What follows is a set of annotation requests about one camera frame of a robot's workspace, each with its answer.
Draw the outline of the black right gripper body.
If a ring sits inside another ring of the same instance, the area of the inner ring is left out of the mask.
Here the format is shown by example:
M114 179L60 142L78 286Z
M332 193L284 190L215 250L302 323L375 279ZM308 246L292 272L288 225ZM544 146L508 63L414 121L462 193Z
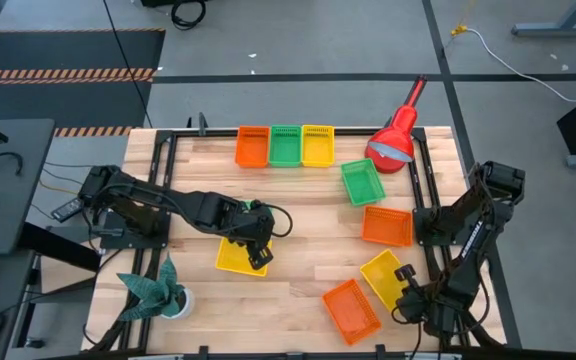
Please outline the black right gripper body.
M427 286L409 286L395 301L394 319L401 324L422 324L431 336L451 334L451 313L440 304Z

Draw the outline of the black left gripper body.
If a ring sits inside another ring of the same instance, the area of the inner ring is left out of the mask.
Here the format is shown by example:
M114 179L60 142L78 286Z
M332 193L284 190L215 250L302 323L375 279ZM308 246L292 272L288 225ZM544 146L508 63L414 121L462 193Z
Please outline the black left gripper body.
M265 246L275 225L270 208L260 200L243 202L226 226L226 237L239 243Z

